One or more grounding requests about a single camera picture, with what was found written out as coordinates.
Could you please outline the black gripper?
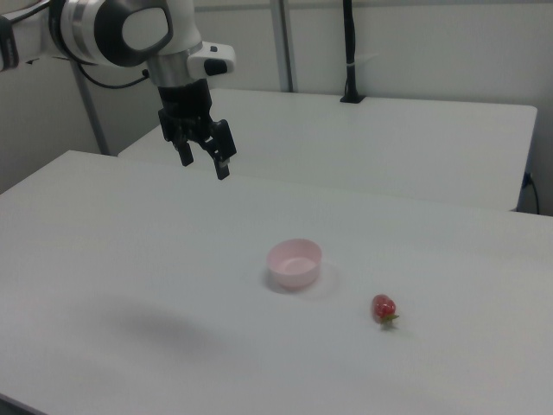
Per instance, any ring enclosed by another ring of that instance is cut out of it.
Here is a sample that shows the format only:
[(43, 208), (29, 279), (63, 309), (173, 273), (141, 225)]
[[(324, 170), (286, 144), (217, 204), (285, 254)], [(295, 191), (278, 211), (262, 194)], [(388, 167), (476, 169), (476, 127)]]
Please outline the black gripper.
[(182, 166), (194, 161), (189, 141), (207, 151), (213, 159), (216, 175), (230, 175), (228, 164), (237, 154), (230, 126), (225, 119), (213, 122), (211, 94), (206, 80), (186, 86), (158, 87), (162, 109), (158, 112), (164, 139), (177, 150)]

